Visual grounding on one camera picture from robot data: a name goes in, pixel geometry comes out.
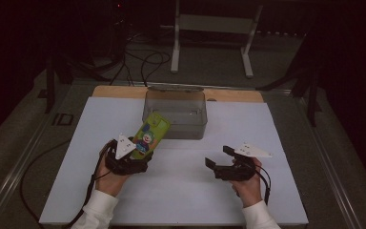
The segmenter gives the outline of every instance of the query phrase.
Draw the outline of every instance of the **dark background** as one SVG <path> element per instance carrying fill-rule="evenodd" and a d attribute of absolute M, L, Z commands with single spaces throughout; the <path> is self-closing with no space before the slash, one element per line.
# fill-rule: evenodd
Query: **dark background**
<path fill-rule="evenodd" d="M 0 1 L 0 124 L 33 87 L 33 79 L 45 69 L 55 29 L 70 19 L 67 17 L 70 8 L 65 10 L 60 2 Z M 295 61 L 325 52 L 319 85 L 326 90 L 366 168 L 366 1 L 310 2 L 268 4 L 258 29 L 264 33 L 301 36 L 309 31 Z M 207 9 L 208 14 L 233 14 L 232 10 L 221 10 L 219 1 L 210 7 L 212 3 L 196 4 L 188 0 L 181 9 L 192 13 Z M 173 25 L 173 1 L 135 0 L 127 6 L 133 27 L 151 36 L 158 36 L 159 25 Z"/>

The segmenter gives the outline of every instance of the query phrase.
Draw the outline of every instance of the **metal stand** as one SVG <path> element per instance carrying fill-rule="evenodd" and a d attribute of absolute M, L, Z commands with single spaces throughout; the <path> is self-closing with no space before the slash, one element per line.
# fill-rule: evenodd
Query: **metal stand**
<path fill-rule="evenodd" d="M 46 114 L 51 111 L 51 108 L 55 103 L 55 84 L 54 84 L 54 69 L 52 66 L 52 55 L 49 54 L 46 62 L 46 79 L 47 79 L 47 105 L 46 105 Z"/>
<path fill-rule="evenodd" d="M 258 6 L 253 19 L 232 18 L 232 17 L 214 17 L 204 15 L 180 14 L 180 1 L 176 0 L 176 12 L 174 17 L 174 45 L 172 55 L 171 72 L 177 73 L 179 68 L 180 42 L 179 31 L 222 31 L 232 33 L 248 34 L 248 42 L 241 48 L 245 76 L 254 77 L 251 61 L 249 59 L 249 49 L 254 40 L 254 34 L 257 28 L 263 6 Z"/>

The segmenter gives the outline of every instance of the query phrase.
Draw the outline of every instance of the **wrist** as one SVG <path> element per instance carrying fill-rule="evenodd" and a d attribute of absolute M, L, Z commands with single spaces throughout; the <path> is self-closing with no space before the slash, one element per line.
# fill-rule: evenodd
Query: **wrist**
<path fill-rule="evenodd" d="M 260 202 L 263 199 L 261 197 L 260 198 L 247 197 L 247 198 L 241 198 L 241 200 L 243 203 L 243 208 L 247 208 L 247 207 L 257 204 L 258 202 Z"/>
<path fill-rule="evenodd" d="M 96 190 L 105 193 L 107 195 L 116 197 L 123 187 L 124 181 L 118 180 L 112 183 L 109 182 L 97 182 Z"/>

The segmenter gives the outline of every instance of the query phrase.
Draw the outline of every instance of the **transparent bin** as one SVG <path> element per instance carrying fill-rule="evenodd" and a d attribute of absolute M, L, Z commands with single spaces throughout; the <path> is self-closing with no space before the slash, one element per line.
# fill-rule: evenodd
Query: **transparent bin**
<path fill-rule="evenodd" d="M 142 120 L 157 112 L 171 122 L 164 139 L 201 139 L 207 125 L 205 95 L 201 88 L 150 87 Z"/>

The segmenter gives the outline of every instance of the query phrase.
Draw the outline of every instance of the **black cable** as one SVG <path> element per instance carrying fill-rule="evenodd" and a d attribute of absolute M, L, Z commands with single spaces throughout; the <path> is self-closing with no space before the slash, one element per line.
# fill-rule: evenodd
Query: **black cable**
<path fill-rule="evenodd" d="M 105 175 L 107 175 L 107 174 L 109 174 L 110 172 L 108 172 L 108 173 L 106 173 L 104 176 L 100 176 L 100 177 L 96 177 L 96 174 L 97 174 L 97 170 L 98 170 L 98 168 L 99 168 L 99 165 L 100 165 L 100 162 L 102 161 L 102 158 L 103 158 L 103 156 L 104 156 L 104 154 L 106 153 L 106 151 L 109 149 L 109 147 L 111 146 L 111 144 L 112 144 L 112 142 L 110 141 L 110 142 L 108 142 L 104 147 L 103 147 L 103 149 L 100 151 L 100 157 L 99 157 L 99 159 L 97 160 L 97 163 L 96 163 L 96 167 L 94 168 L 94 172 L 93 172 L 93 174 L 91 175 L 91 181 L 90 181 L 90 183 L 89 183 L 89 185 L 88 185 L 88 189 L 87 189 L 87 191 L 86 191 L 86 196 L 85 196 L 85 201 L 84 201 L 84 203 L 82 204 L 82 207 L 81 207 L 81 209 L 79 210 L 79 212 L 78 212 L 78 214 L 76 215 L 76 217 L 75 218 L 73 218 L 73 220 L 70 222 L 70 223 L 68 223 L 67 225 L 65 225 L 63 228 L 65 228 L 65 229 L 68 229 L 68 228 L 71 228 L 78 220 L 79 220 L 79 218 L 83 215 L 83 206 L 85 206 L 87 203 L 88 203 L 88 201 L 89 201 L 89 199 L 91 198 L 91 194 L 92 194 L 92 190 L 93 190 L 93 184 L 94 184 L 94 182 L 97 180 L 97 179 L 99 179 L 99 178 L 101 178 L 101 177 L 104 177 Z"/>
<path fill-rule="evenodd" d="M 114 75 L 114 77 L 112 78 L 112 80 L 110 81 L 109 85 L 111 86 L 112 83 L 114 82 L 114 80 L 117 78 L 117 76 L 121 73 L 121 71 L 124 69 L 124 67 L 126 67 L 126 54 L 123 53 L 123 64 L 121 65 L 120 69 L 117 71 L 117 73 Z"/>
<path fill-rule="evenodd" d="M 35 213 L 31 210 L 31 208 L 29 207 L 28 203 L 26 202 L 26 199 L 24 197 L 24 194 L 23 194 L 23 183 L 24 183 L 24 179 L 25 179 L 25 176 L 27 174 L 27 172 L 29 171 L 29 168 L 31 167 L 31 165 L 34 164 L 35 161 L 37 161 L 41 156 L 44 156 L 46 155 L 47 153 L 51 152 L 52 150 L 58 148 L 58 147 L 61 147 L 67 143 L 69 143 L 71 140 L 66 140 L 48 150 L 46 150 L 45 152 L 41 153 L 39 156 L 37 156 L 35 159 L 33 159 L 28 167 L 26 168 L 25 170 L 25 173 L 21 176 L 20 178 L 20 186 L 19 186 L 19 195 L 20 195 L 20 198 L 22 199 L 22 203 L 23 205 L 26 207 L 26 210 L 28 210 L 28 212 L 31 214 L 31 216 L 33 217 L 33 219 L 35 220 L 35 222 L 38 224 L 38 226 L 41 228 L 41 229 L 44 229 L 44 226 L 39 222 L 39 217 L 35 215 Z"/>
<path fill-rule="evenodd" d="M 155 51 L 155 50 L 130 50 L 130 51 L 152 52 L 151 54 L 147 55 L 145 58 L 141 58 L 141 57 L 138 57 L 134 54 L 126 52 L 126 54 L 142 61 L 142 64 L 141 64 L 141 78 L 142 78 L 142 81 L 143 81 L 145 87 L 148 87 L 147 82 L 148 82 L 148 78 L 150 77 L 150 75 L 153 74 L 154 72 L 156 72 L 163 64 L 168 63 L 171 60 L 171 56 L 169 54 L 165 53 L 165 52 L 158 52 L 158 51 Z M 157 54 L 160 55 L 160 58 L 161 58 L 160 62 L 152 62 L 152 61 L 148 60 L 149 58 L 151 58 L 152 56 L 157 55 Z M 157 65 L 157 66 L 153 71 L 151 71 L 149 74 L 144 76 L 144 66 L 145 66 L 145 64 L 154 64 L 154 65 Z"/>
<path fill-rule="evenodd" d="M 129 81 L 129 86 L 133 85 L 133 80 L 132 80 L 132 73 L 130 72 L 130 68 L 129 66 L 126 65 L 126 69 L 127 69 L 127 81 Z"/>
<path fill-rule="evenodd" d="M 241 162 L 240 164 L 245 165 L 245 166 L 253 169 L 253 167 L 251 167 L 247 163 Z M 266 202 L 266 205 L 267 205 L 269 203 L 270 190 L 272 189 L 272 180 L 270 179 L 269 173 L 267 173 L 267 171 L 265 169 L 263 169 L 261 166 L 258 166 L 258 165 L 255 165 L 255 166 L 260 168 L 261 170 L 263 170 L 263 172 L 266 173 L 266 175 L 269 179 L 269 183 L 268 183 L 266 178 L 264 176 L 262 176 L 256 169 L 254 169 L 254 172 L 263 180 L 264 186 L 266 187 L 266 189 L 264 191 L 264 201 Z"/>
<path fill-rule="evenodd" d="M 144 33 L 139 32 L 139 33 L 135 34 L 134 36 L 132 36 L 132 38 L 131 38 L 130 41 L 133 42 L 133 43 L 137 43 L 137 44 L 145 44 L 145 43 L 149 43 L 149 42 L 153 41 L 152 38 L 148 38 L 148 37 L 144 37 L 144 38 L 147 38 L 146 40 L 140 40 L 140 41 L 138 41 L 135 38 L 136 37 L 139 37 L 139 36 L 144 36 Z"/>

